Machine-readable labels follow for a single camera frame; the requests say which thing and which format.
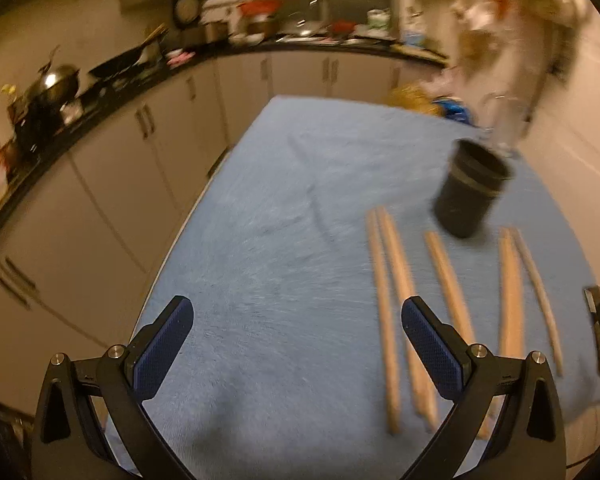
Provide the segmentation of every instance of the blue tablecloth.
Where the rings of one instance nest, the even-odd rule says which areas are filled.
[[[384,368],[365,211],[394,216],[418,293],[449,316],[423,239],[462,124],[397,108],[275,98],[190,218],[142,313],[174,294],[194,327],[147,412],[200,479],[399,478],[430,439],[400,359],[402,433],[387,434]],[[594,282],[573,232],[522,161],[475,239],[442,234],[478,340],[498,351],[498,228],[519,227],[554,308],[571,420],[600,398],[582,287]],[[525,348],[551,357],[525,276]],[[395,304],[396,337],[400,327]],[[444,416],[450,403],[440,399]],[[109,424],[110,441],[120,443]],[[477,442],[464,469],[475,465]]]

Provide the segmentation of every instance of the metal screw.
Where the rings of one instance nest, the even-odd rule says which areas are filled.
[[[107,355],[112,359],[118,359],[123,353],[125,353],[125,347],[122,345],[113,345],[109,348],[109,351],[107,351]]]
[[[471,353],[477,358],[483,358],[487,355],[487,347],[485,345],[471,345]]]
[[[544,357],[544,354],[542,352],[539,352],[538,350],[536,350],[535,352],[531,352],[531,358],[539,365],[546,361],[546,357]]]
[[[58,366],[62,361],[64,361],[64,354],[55,354],[51,358],[51,364],[53,366]]]

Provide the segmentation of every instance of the blue gripper pad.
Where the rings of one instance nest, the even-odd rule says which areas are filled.
[[[456,402],[468,379],[459,362],[464,359],[458,355],[458,340],[454,336],[467,348],[462,338],[453,327],[442,324],[419,296],[404,302],[402,327],[440,395]],[[455,335],[445,328],[453,330]],[[449,343],[453,343],[455,349],[450,348],[445,341],[447,336],[453,339]]]
[[[125,374],[139,400],[151,399],[158,392],[192,326],[191,302],[174,296],[160,316],[133,338]]]

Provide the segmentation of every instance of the cabinet handle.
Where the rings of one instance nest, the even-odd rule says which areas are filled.
[[[13,263],[13,260],[11,260],[10,257],[5,257],[4,261],[7,264],[7,266],[13,271],[13,273],[16,274],[23,282],[29,285],[30,288],[32,288],[33,290],[38,290],[38,288],[36,287],[36,282],[34,282],[29,276],[22,272],[16,266],[16,264]]]
[[[391,88],[398,88],[398,84],[400,83],[400,67],[397,66],[394,68],[394,80],[391,83]]]
[[[24,308],[27,310],[31,310],[29,303],[25,300],[21,294],[17,293],[9,283],[7,283],[4,278],[0,275],[0,284],[2,288],[6,290],[9,294],[11,294]]]
[[[322,82],[326,83],[329,80],[329,58],[325,57],[322,62]]]
[[[334,84],[338,80],[338,60],[336,59],[331,63],[331,84]]]
[[[146,129],[146,124],[144,124],[144,117],[142,117],[142,112],[140,110],[136,110],[136,120],[138,120],[138,123],[140,124],[142,138],[147,139],[149,137],[149,131]]]
[[[262,79],[263,81],[266,81],[267,79],[269,79],[269,73],[267,70],[267,59],[263,59],[260,62],[260,79]]]
[[[144,114],[146,115],[146,120],[149,121],[149,133],[155,133],[155,123],[154,123],[154,115],[151,113],[151,108],[147,105],[142,105],[142,109],[144,109]]]
[[[189,99],[192,101],[196,98],[196,82],[193,81],[193,77],[187,77],[187,86],[189,87]]]

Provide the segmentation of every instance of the cabinet door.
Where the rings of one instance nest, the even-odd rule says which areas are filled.
[[[145,102],[160,166],[182,209],[205,187],[209,169],[227,146],[211,62],[155,89]]]
[[[142,308],[144,272],[98,213],[67,156],[29,191],[0,231],[0,263],[104,346],[131,336]]]
[[[101,356],[106,347],[74,332],[27,297],[0,269],[0,402],[34,415],[49,359]]]
[[[322,52],[273,52],[273,95],[326,97],[329,91],[329,56]]]
[[[205,169],[209,171],[228,146],[215,64],[198,65],[184,78],[193,102],[193,131],[202,143]]]
[[[400,86],[420,80],[430,81],[434,75],[442,72],[439,66],[416,59],[397,61],[397,63],[400,68]]]
[[[393,68],[388,57],[335,54],[331,56],[331,97],[384,104],[391,90]]]
[[[98,207],[144,270],[163,256],[179,218],[139,107],[125,107],[90,132],[70,155]]]
[[[231,144],[269,102],[269,59],[267,54],[242,54],[218,59],[218,81]]]

